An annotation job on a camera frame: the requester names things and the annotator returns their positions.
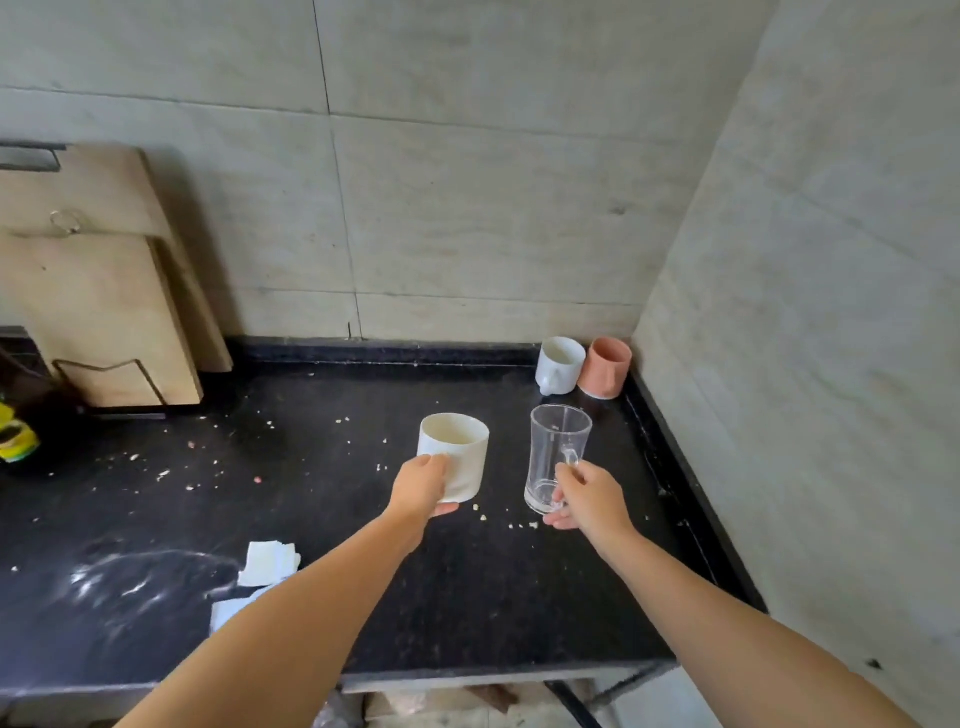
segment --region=white ceramic cup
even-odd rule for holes
[[[450,456],[441,503],[463,503],[480,492],[489,441],[490,429],[468,415],[441,412],[423,419],[417,455]]]
[[[565,395],[573,391],[584,368],[587,350],[573,339],[554,336],[540,346],[540,361],[537,362],[537,384],[540,393]]]

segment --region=pink ceramic cup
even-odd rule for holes
[[[619,339],[601,336],[590,344],[577,386],[596,400],[612,400],[623,391],[634,353]]]

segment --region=wooden cutting board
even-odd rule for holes
[[[94,407],[196,404],[203,391],[156,251],[143,235],[0,234],[0,287],[55,376]],[[74,362],[62,364],[57,360]],[[132,363],[139,360],[150,379]],[[105,372],[89,367],[110,368]]]
[[[197,368],[229,372],[233,362],[182,241],[167,220],[140,150],[73,145],[50,154],[59,171],[0,169],[0,230],[60,236],[51,222],[79,218],[84,233],[136,233],[155,240],[160,265]]]

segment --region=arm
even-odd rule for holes
[[[734,599],[643,538],[607,471],[557,466],[554,498],[568,505],[544,517],[580,528],[626,582],[720,722],[733,728],[851,726],[917,728],[865,679],[779,622]]]
[[[437,505],[446,460],[421,455],[406,463],[383,515],[243,609],[119,726],[309,726],[428,519],[456,510]]]

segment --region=marble tile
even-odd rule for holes
[[[626,337],[640,316],[637,305],[531,303],[489,299],[357,294],[363,335],[413,341],[536,342],[550,336],[590,341]]]
[[[225,336],[347,339],[360,336],[352,293],[231,288],[206,292]]]
[[[7,3],[0,85],[326,113],[311,0]]]
[[[960,279],[959,36],[943,0],[783,3],[720,145]]]
[[[931,725],[960,679],[958,317],[949,277],[718,152],[636,336],[772,614]]]
[[[0,89],[0,129],[141,147],[207,288],[353,289],[326,116]]]
[[[706,164],[680,145],[333,121],[364,293],[643,303]]]
[[[334,113],[712,146],[772,0],[316,0]]]

